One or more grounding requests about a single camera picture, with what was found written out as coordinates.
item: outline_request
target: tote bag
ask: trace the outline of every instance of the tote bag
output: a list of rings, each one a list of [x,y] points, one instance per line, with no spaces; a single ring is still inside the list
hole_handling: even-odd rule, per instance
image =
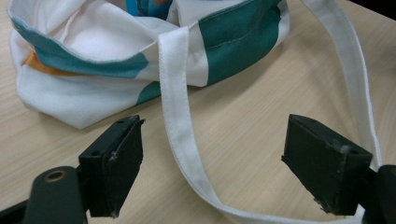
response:
[[[334,0],[302,0],[332,37],[361,146],[382,165],[361,46]],[[17,91],[26,106],[84,128],[161,95],[177,164],[194,191],[240,223],[316,223],[252,214],[223,204],[195,144],[187,85],[205,86],[264,57],[287,36],[286,1],[174,0],[166,21],[133,17],[123,1],[11,0]],[[354,217],[329,223],[360,223]]]

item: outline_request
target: bag handle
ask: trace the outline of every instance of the bag handle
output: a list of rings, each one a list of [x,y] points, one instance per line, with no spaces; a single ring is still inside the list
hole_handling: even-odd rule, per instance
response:
[[[361,139],[368,139],[363,146],[376,152],[375,167],[378,167],[382,161],[375,136],[367,72],[354,28],[347,15],[334,0],[303,0],[303,2],[313,11],[332,36],[346,74],[346,84],[352,107],[357,115]],[[207,203],[239,223],[317,223],[253,214],[232,208],[221,202],[205,173],[192,128],[186,82],[189,51],[188,28],[182,27],[160,35],[158,45],[165,128],[177,164],[194,191]],[[360,222],[361,217],[354,216],[326,223]]]

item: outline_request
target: teal fabric patch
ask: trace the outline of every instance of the teal fabric patch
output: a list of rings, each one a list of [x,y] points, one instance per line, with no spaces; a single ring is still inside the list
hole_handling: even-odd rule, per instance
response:
[[[65,49],[59,41],[40,34],[19,18],[11,19],[14,28],[35,47],[35,53],[40,62],[49,67],[87,75],[134,78],[149,64],[143,53],[115,62],[97,63],[80,59],[73,52]]]
[[[161,95],[160,82],[157,81],[151,82],[150,84],[147,85],[147,87],[145,87],[145,89],[143,89],[140,92],[136,104],[140,105],[159,95]]]
[[[209,64],[207,84],[251,66],[276,44],[279,0],[249,0],[199,20]]]

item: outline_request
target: light wood grain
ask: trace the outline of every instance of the light wood grain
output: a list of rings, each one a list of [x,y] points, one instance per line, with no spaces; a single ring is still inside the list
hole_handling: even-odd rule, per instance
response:
[[[358,143],[346,86],[324,28],[300,1],[288,1],[288,39],[245,71],[190,88],[202,159],[228,205],[282,217],[332,220],[280,161],[290,113],[318,119]],[[385,163],[396,163],[396,21],[346,1],[370,74],[375,123]],[[0,2],[0,210],[25,200],[49,168],[78,165],[78,155],[113,121],[139,114],[144,162],[120,217],[90,223],[231,223],[184,180],[169,148],[160,98],[76,130],[23,106],[15,90],[7,1]]]

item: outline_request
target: wooden table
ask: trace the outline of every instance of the wooden table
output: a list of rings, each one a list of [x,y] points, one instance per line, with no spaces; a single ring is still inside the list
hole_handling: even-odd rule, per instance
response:
[[[197,144],[224,203],[250,212],[332,220],[280,161],[290,113],[317,119],[358,143],[340,63],[321,24],[289,0],[288,39],[234,77],[189,88]],[[396,21],[341,1],[361,40],[385,163],[396,163]],[[8,38],[7,1],[0,3],[0,210],[29,196],[49,168],[78,165],[78,155],[112,122],[138,114],[145,158],[120,217],[90,223],[231,223],[190,188],[173,158],[161,99],[77,130],[23,106]]]

